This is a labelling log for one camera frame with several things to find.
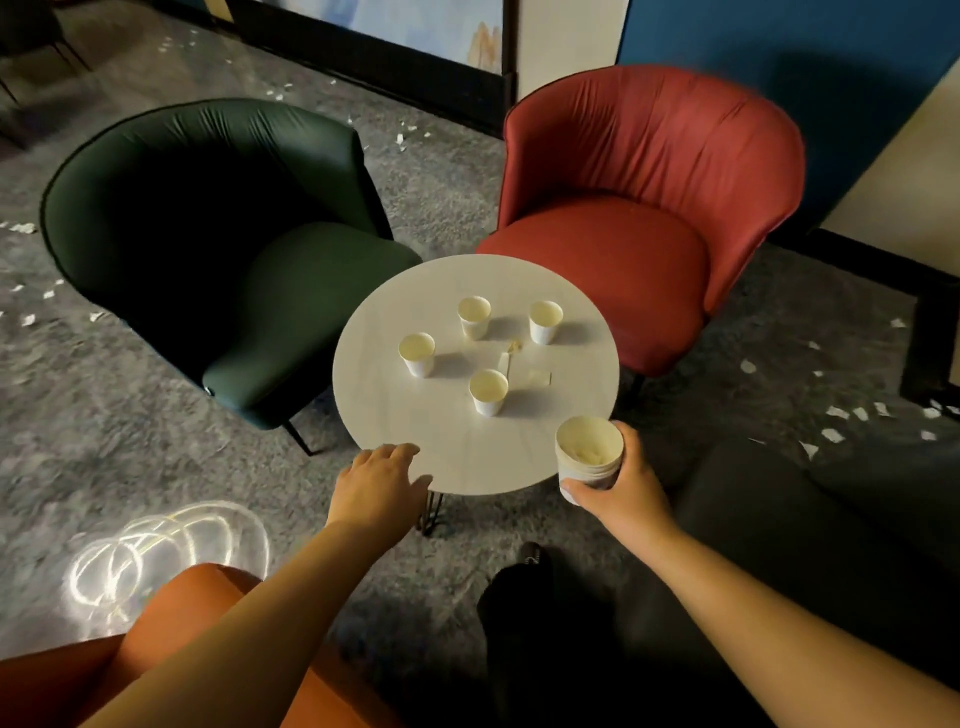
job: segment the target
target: paper scrap on table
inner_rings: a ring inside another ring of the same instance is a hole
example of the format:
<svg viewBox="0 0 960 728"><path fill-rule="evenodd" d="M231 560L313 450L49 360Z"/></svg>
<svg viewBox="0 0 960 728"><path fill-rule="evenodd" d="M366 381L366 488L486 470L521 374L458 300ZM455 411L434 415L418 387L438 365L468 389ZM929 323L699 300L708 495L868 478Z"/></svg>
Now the paper scrap on table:
<svg viewBox="0 0 960 728"><path fill-rule="evenodd" d="M830 440L834 445L836 445L837 443L842 443L844 440L847 439L832 427L828 427L827 429L823 430L820 434L822 434L824 437Z"/></svg>
<svg viewBox="0 0 960 728"><path fill-rule="evenodd" d="M550 373L540 369L535 369L530 373L530 386L543 388L550 386Z"/></svg>

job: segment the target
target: person's left arm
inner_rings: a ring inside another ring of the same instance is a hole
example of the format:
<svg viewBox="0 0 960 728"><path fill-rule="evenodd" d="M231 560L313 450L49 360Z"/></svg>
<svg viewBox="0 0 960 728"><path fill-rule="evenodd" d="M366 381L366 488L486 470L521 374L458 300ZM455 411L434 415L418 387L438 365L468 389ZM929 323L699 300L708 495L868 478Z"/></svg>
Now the person's left arm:
<svg viewBox="0 0 960 728"><path fill-rule="evenodd" d="M417 522L432 479L410 483L419 451L363 450L337 479L326 526L300 553L84 728L276 728L347 598Z"/></svg>

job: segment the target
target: orange chair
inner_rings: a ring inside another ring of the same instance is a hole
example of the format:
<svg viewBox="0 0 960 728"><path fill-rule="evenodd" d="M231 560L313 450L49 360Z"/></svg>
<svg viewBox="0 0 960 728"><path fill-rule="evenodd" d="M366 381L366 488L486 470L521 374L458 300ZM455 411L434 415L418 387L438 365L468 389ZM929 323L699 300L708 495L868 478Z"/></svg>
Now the orange chair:
<svg viewBox="0 0 960 728"><path fill-rule="evenodd" d="M0 662L0 710L10 726L76 726L215 623L257 585L200 564L160 589L126 635ZM307 670L283 728L400 728L392 712L326 644Z"/></svg>
<svg viewBox="0 0 960 728"><path fill-rule="evenodd" d="M477 252L574 283L620 362L645 376L689 351L804 192L803 140L786 113L679 68L560 79L510 111L504 138L497 231Z"/></svg>

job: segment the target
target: green chair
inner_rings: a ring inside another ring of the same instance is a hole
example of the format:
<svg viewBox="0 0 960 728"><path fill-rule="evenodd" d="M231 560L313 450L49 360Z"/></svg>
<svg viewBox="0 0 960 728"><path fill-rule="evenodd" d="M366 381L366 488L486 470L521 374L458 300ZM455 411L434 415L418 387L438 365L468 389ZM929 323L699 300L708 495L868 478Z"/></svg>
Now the green chair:
<svg viewBox="0 0 960 728"><path fill-rule="evenodd" d="M263 429L330 384L350 314L420 262L393 241L357 133L303 109L215 99L97 134L40 209L63 276Z"/></svg>

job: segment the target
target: painting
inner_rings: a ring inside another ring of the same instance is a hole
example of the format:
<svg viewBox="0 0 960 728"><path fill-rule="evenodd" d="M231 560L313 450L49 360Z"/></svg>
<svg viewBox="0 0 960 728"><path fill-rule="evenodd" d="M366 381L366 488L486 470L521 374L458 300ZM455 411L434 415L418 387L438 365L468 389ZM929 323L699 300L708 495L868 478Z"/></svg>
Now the painting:
<svg viewBox="0 0 960 728"><path fill-rule="evenodd" d="M260 0L357 33L501 72L504 0Z"/></svg>

